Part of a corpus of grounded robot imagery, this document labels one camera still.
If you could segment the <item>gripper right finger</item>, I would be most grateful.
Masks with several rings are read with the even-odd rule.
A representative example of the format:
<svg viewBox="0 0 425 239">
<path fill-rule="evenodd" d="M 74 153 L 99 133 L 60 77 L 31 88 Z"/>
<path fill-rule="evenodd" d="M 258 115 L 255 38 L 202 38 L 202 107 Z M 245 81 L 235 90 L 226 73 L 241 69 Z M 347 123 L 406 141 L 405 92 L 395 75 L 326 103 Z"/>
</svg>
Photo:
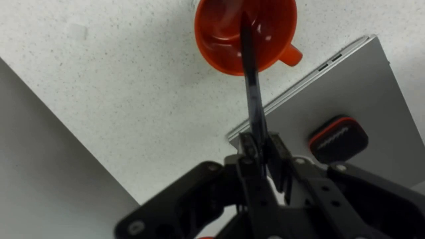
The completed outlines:
<svg viewBox="0 0 425 239">
<path fill-rule="evenodd" d="M 335 162 L 326 170 L 300 163 L 278 134 L 266 140 L 266 156 L 279 192 L 292 177 L 320 212 L 328 239 L 425 239 L 425 196 L 356 166 Z"/>
</svg>

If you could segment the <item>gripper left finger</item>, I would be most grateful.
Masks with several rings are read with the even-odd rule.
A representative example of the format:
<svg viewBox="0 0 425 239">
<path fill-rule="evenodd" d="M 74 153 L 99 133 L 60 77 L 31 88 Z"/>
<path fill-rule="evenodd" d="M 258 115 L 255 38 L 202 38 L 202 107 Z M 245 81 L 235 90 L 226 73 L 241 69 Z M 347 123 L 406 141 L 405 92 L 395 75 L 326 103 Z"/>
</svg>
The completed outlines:
<svg viewBox="0 0 425 239">
<path fill-rule="evenodd" d="M 278 159 L 279 136 L 270 133 L 257 146 L 250 133 L 239 136 L 241 154 L 224 165 L 205 161 L 123 218 L 116 239 L 195 239 L 228 206 L 237 214 L 216 239 L 279 237 L 279 205 L 267 179 L 266 167 Z"/>
</svg>

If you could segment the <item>black pen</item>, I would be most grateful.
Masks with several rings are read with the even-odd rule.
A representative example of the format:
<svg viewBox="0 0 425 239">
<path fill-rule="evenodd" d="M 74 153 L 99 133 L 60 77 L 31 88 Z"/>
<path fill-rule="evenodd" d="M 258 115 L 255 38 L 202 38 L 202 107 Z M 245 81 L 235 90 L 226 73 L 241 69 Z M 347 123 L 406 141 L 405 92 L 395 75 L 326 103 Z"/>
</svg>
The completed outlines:
<svg viewBox="0 0 425 239">
<path fill-rule="evenodd" d="M 268 132 L 259 86 L 253 32 L 247 12 L 242 12 L 240 17 L 240 53 L 246 83 L 249 126 L 256 145 L 262 147 Z"/>
</svg>

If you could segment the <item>black pouch with red trim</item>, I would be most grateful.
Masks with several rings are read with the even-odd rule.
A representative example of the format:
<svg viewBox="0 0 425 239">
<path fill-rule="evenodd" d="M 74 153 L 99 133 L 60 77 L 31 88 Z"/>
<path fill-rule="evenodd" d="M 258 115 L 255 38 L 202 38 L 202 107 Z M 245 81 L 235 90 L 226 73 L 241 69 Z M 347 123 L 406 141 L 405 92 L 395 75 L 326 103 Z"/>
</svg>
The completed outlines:
<svg viewBox="0 0 425 239">
<path fill-rule="evenodd" d="M 348 115 L 336 115 L 314 130 L 308 147 L 322 164 L 347 161 L 367 148 L 369 137 L 361 125 Z"/>
</svg>

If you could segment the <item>silver closed laptop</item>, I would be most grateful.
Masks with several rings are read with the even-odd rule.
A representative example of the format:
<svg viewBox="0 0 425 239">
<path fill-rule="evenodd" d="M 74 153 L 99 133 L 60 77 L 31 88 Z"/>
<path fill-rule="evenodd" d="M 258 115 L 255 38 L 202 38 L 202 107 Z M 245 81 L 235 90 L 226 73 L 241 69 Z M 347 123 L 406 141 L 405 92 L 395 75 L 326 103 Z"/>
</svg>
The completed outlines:
<svg viewBox="0 0 425 239">
<path fill-rule="evenodd" d="M 366 35 L 265 106 L 267 127 L 314 162 L 308 140 L 337 115 L 353 117 L 369 144 L 349 164 L 411 188 L 425 181 L 425 144 L 381 42 Z"/>
</svg>

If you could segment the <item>orange mug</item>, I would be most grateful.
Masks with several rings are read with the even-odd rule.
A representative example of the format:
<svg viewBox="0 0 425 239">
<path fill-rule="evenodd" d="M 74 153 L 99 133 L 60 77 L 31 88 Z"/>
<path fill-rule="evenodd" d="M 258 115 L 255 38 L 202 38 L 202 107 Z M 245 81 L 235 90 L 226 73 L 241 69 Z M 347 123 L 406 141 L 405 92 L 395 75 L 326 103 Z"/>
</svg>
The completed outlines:
<svg viewBox="0 0 425 239">
<path fill-rule="evenodd" d="M 296 0 L 193 0 L 196 45 L 216 70 L 243 75 L 240 19 L 248 15 L 258 71 L 281 61 L 296 66 L 302 53 L 292 44 L 297 26 Z"/>
</svg>

